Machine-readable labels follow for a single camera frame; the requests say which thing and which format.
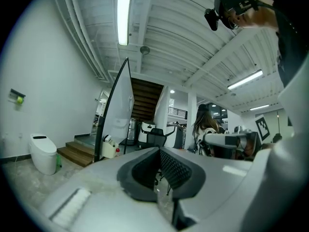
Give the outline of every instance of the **ceiling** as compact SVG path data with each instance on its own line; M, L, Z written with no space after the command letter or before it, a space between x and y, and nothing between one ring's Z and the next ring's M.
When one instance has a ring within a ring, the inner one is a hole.
M283 85L277 73L277 36L270 29L229 30L219 22L212 31L204 19L214 0L132 0L129 45L117 43L117 0L77 0L94 55L105 75L93 68L98 79L113 81L129 57L132 77L196 92L203 99L236 113L269 104L275 110ZM57 0L60 11L77 43L65 0ZM150 48L142 55L140 46ZM241 78L261 69L263 75L236 88Z

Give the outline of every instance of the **metal cylinder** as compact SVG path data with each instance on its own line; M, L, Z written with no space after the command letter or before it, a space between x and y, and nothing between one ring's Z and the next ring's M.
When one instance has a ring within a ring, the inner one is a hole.
M137 128L137 120L134 118L131 118L130 125L129 125L129 132L127 135L128 140L135 140L136 128Z

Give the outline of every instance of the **staircase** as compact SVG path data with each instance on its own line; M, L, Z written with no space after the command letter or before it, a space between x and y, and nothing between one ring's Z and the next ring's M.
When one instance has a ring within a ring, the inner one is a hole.
M92 158L95 153L94 149L85 147L76 142L66 143L66 146L57 149L57 152L66 159L82 167L86 167L92 163Z
M131 82L135 100L132 118L140 121L152 121L163 86L135 78L131 78Z

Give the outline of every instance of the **white toilet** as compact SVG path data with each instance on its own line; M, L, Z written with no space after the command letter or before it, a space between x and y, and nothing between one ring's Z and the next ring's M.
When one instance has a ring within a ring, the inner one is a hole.
M41 173L52 175L56 172L57 148L48 137L31 134L29 151L34 165Z

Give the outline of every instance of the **railing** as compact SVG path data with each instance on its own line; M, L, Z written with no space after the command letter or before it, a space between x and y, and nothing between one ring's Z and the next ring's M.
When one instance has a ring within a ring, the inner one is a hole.
M184 119L188 118L188 112L185 110L178 109L178 108L169 107L168 114L177 116L179 118L184 118Z

